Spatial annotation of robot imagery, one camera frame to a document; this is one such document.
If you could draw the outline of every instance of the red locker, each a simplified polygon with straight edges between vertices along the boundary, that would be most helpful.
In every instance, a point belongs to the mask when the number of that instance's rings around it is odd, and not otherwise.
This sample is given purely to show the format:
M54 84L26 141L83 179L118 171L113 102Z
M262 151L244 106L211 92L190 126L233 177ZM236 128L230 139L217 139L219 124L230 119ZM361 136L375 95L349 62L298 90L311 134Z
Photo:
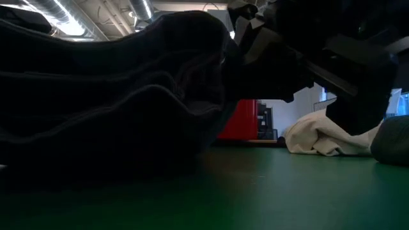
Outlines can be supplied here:
M240 100L219 139L256 140L258 132L257 100Z

